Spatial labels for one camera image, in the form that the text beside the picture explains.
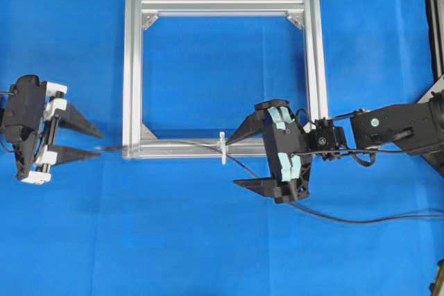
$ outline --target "square frame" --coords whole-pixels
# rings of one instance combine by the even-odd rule
[[[160,17],[286,17],[303,31],[307,105],[312,121],[328,117],[319,0],[125,0],[122,156],[126,159],[220,157],[215,150],[158,139],[142,122],[143,31]],[[190,139],[213,148],[219,138]],[[265,156],[262,139],[230,145],[237,157]]]

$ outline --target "screw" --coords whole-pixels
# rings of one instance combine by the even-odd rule
[[[320,137],[318,139],[318,143],[319,143],[320,146],[325,146],[327,144],[327,139],[324,138],[324,137]]]
[[[377,128],[379,126],[379,119],[378,118],[374,118],[370,121],[370,124],[374,127]]]

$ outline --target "wire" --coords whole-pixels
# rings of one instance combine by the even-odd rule
[[[311,152],[305,153],[294,153],[294,155],[312,155],[312,154],[325,154],[325,153],[380,153],[380,154],[404,154],[408,153],[409,150],[380,150],[380,149],[357,149],[357,148],[346,148],[346,149],[334,149],[334,150],[313,150]]]
[[[356,111],[353,111],[353,112],[348,112],[347,114],[339,114],[339,115],[334,116],[334,117],[332,117],[330,119],[333,120],[333,121],[339,121],[341,119],[351,118],[354,115],[356,115],[356,113],[357,113]]]
[[[362,166],[369,167],[372,166],[376,162],[376,153],[370,153],[370,161],[366,161],[357,156],[357,153],[348,153],[356,162],[361,164]]]
[[[188,141],[188,140],[168,140],[169,142],[173,142],[173,143],[185,143],[185,144],[190,144],[193,146],[198,146],[198,147],[204,147],[213,151],[216,151],[218,153],[222,153],[219,149],[215,148],[215,147],[211,147],[211,146],[207,146],[204,145],[202,143],[197,143],[194,141]],[[96,147],[96,149],[101,150],[103,152],[115,152],[115,151],[120,151],[125,149],[125,146],[108,146],[108,147]],[[346,149],[351,151],[356,152],[356,149]],[[368,151],[371,151],[372,153],[383,153],[384,151],[380,151],[380,150],[358,150],[359,152],[356,153],[368,153]],[[325,151],[320,151],[321,152],[327,152],[327,153],[331,153],[334,152],[334,150],[325,150]],[[390,153],[403,153],[402,151],[396,151],[396,150],[387,150],[385,152],[390,152]],[[298,154],[298,155],[308,155],[308,154],[314,154],[317,152],[311,152],[311,153],[302,153],[302,154]],[[259,178],[259,176],[252,171],[250,168],[248,168],[244,163],[240,162],[237,158],[227,154],[227,157],[229,159],[231,159],[234,163],[236,163],[237,165],[239,165],[240,167],[242,167],[245,171],[247,171],[250,175],[252,175],[254,178]],[[336,223],[341,223],[341,224],[346,224],[346,225],[371,225],[371,224],[375,224],[375,223],[383,223],[383,222],[389,222],[389,221],[394,221],[394,220],[417,220],[417,219],[423,219],[423,218],[430,218],[430,219],[444,219],[444,214],[399,214],[399,215],[394,215],[394,216],[384,216],[381,218],[374,218],[374,219],[370,219],[370,220],[350,220],[347,218],[338,218],[336,216],[331,216],[331,215],[327,215],[324,213],[321,213],[319,211],[315,211],[313,209],[301,206],[300,204],[296,204],[294,202],[290,202],[289,203],[290,206],[292,206],[293,208],[297,209],[298,211],[301,211],[303,213],[309,214],[310,216],[316,217],[316,218],[322,218],[324,220],[328,220],[328,221],[332,221],[332,222],[336,222]],[[439,209],[422,209],[420,211],[417,212],[421,212],[421,211],[442,211]]]
[[[195,142],[195,141],[190,141],[190,140],[175,140],[175,139],[171,139],[171,140],[168,139],[168,140],[166,140],[166,139],[163,139],[162,142],[184,143],[184,144],[187,144],[187,145],[193,145],[193,146],[196,146],[196,147],[204,147],[204,148],[206,148],[206,149],[213,150],[213,151],[215,151],[215,152],[218,152],[218,153],[221,153],[221,154],[222,154],[222,152],[221,152],[219,149],[215,148],[215,147],[211,147],[211,146],[205,145],[205,144],[203,144],[203,143],[198,143],[198,142]],[[96,149],[97,149],[97,150],[100,150],[101,152],[112,153],[112,152],[117,152],[117,151],[121,151],[121,150],[123,150],[123,149],[126,149],[126,147],[125,147],[125,146],[106,146],[106,147],[96,147]],[[245,169],[245,170],[246,170],[248,173],[250,173],[254,178],[259,178],[258,175],[256,175],[256,174],[255,174],[250,168],[248,168],[245,164],[243,164],[242,162],[240,162],[240,161],[239,161],[238,159],[236,159],[235,157],[231,156],[230,154],[227,154],[227,158],[228,158],[228,159],[231,159],[234,163],[236,163],[237,165],[239,165],[240,167],[242,167],[243,169]]]
[[[372,225],[375,223],[382,223],[394,220],[416,220],[421,218],[435,218],[442,219],[444,218],[444,214],[409,214],[409,215],[394,215],[394,216],[385,216],[382,218],[374,218],[371,220],[349,220],[346,218],[337,218],[335,216],[330,216],[324,213],[320,213],[318,211],[314,211],[312,209],[306,208],[294,202],[289,203],[290,206],[296,208],[299,211],[302,211],[311,216],[315,216],[317,218],[322,218],[324,220],[333,221],[336,223],[342,223],[347,225]],[[422,211],[436,211],[436,209],[423,209]]]
[[[303,112],[305,113],[305,116],[307,117],[308,122],[316,126],[316,124],[313,123],[313,121],[311,121],[311,115],[310,115],[310,113],[309,113],[308,110],[305,109],[304,107],[301,107],[301,108],[299,108],[298,110],[296,110],[296,112],[295,112],[295,114],[294,114],[295,117],[296,117],[296,122],[298,122],[298,124],[302,126],[302,124],[300,123],[300,117],[299,117],[299,113],[300,113],[301,111],[303,111]]]

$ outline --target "white plastic bracket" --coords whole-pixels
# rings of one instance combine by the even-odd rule
[[[48,150],[48,145],[44,145],[37,153],[37,158],[34,164],[36,166],[42,166],[43,164],[49,164],[53,166],[57,162],[57,152],[51,152]]]
[[[51,180],[50,173],[41,173],[40,171],[30,171],[27,178],[22,179],[22,182],[29,184],[41,185]]]
[[[46,82],[46,97],[53,97],[57,94],[57,92],[62,92],[63,94],[66,94],[67,91],[67,86],[49,81]]]
[[[46,104],[45,110],[43,111],[43,119],[48,121],[53,118],[54,112],[56,112],[57,109],[66,110],[67,104],[68,102],[64,98],[54,98]]]

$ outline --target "black cable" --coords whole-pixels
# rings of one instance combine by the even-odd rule
[[[197,143],[194,141],[187,141],[187,140],[168,140],[168,141],[169,142],[176,142],[176,143],[191,144],[193,146],[199,146],[199,147],[205,147],[207,149],[221,153],[221,151],[215,147],[207,146],[202,143]],[[103,152],[115,152],[115,151],[123,150],[123,149],[125,149],[125,147],[124,146],[108,146],[108,147],[98,147],[97,149],[99,149]],[[362,151],[363,150],[359,150],[358,153],[367,153],[368,150],[364,150],[364,152],[362,152]],[[394,150],[387,150],[386,152],[403,153],[401,151],[398,152],[398,151],[394,151]],[[299,155],[308,155],[308,154],[314,154],[314,152],[303,153],[303,154],[299,154]],[[259,178],[259,176],[256,175],[256,173],[254,173],[250,168],[248,168],[245,164],[240,162],[235,157],[233,157],[229,154],[227,154],[227,157],[229,159],[231,159],[234,163],[236,163],[240,167],[242,167],[244,170],[246,170],[248,173],[250,173],[254,178]],[[381,218],[374,218],[374,219],[370,219],[370,220],[349,220],[346,218],[337,218],[335,216],[330,216],[330,215],[321,213],[319,211],[314,211],[313,209],[306,208],[306,207],[296,204],[294,202],[290,202],[289,205],[291,205],[293,208],[296,208],[297,210],[299,210],[303,213],[309,214],[311,216],[314,216],[317,218],[322,218],[324,220],[329,220],[329,221],[336,222],[336,223],[347,224],[347,225],[370,225],[370,224],[382,223],[382,222],[388,222],[388,221],[394,221],[394,220],[415,220],[415,219],[422,219],[422,218],[444,219],[444,214],[408,214],[408,215],[400,214],[400,215],[394,215],[394,216],[384,216]],[[437,210],[437,209],[422,209],[420,211],[439,211],[439,210]]]
[[[385,216],[382,218],[374,218],[371,220],[349,220],[346,218],[337,218],[334,216],[330,216],[324,213],[320,213],[318,211],[314,211],[312,209],[306,208],[294,202],[289,203],[290,206],[302,211],[311,216],[315,216],[317,218],[323,218],[324,220],[333,221],[336,223],[343,223],[347,225],[372,225],[375,223],[388,222],[394,220],[415,220],[420,218],[435,218],[441,219],[444,218],[444,214],[410,214],[410,215],[394,215],[394,216]],[[435,209],[423,209],[423,211],[434,211]]]
[[[215,152],[218,152],[220,154],[222,154],[222,152],[215,148],[215,147],[211,147],[208,145],[205,145],[203,143],[198,143],[195,141],[189,141],[189,140],[175,140],[175,139],[163,139],[163,142],[171,142],[171,143],[183,143],[183,144],[187,144],[187,145],[193,145],[193,146],[197,146],[197,147],[204,147],[206,149],[210,149],[213,150]],[[123,149],[126,149],[125,146],[106,146],[106,147],[96,147],[97,150],[100,150],[101,152],[108,152],[108,153],[112,153],[112,152],[117,152],[117,151],[121,151]],[[227,158],[231,159],[234,163],[236,163],[237,165],[239,165],[240,167],[244,168],[247,172],[249,172],[253,177],[255,178],[259,178],[258,175],[256,175],[250,168],[248,168],[245,164],[243,164],[242,162],[240,162],[238,159],[236,159],[235,157],[231,156],[230,154],[227,154]]]
[[[304,107],[301,107],[301,108],[297,109],[296,112],[295,112],[295,114],[294,114],[294,116],[295,116],[296,121],[298,122],[298,124],[302,126],[302,124],[300,123],[300,117],[299,117],[299,113],[300,113],[301,111],[303,111],[303,112],[305,113],[305,116],[307,117],[308,122],[316,126],[316,124],[313,123],[313,121],[311,121],[311,115],[310,115],[310,113],[309,113],[308,110],[305,109]]]
[[[360,159],[356,153],[348,153],[350,156],[359,164],[365,167],[372,166],[376,162],[376,153],[370,153],[370,161],[366,161],[364,159]]]
[[[345,148],[334,150],[313,150],[305,153],[294,153],[294,155],[311,155],[311,154],[326,154],[326,153],[380,153],[380,154],[405,154],[409,150],[380,150],[380,149],[357,149],[357,148]]]
[[[337,116],[331,117],[330,119],[333,121],[339,121],[341,119],[352,118],[355,114],[356,112],[353,111],[353,112],[348,112],[347,114],[339,114]]]

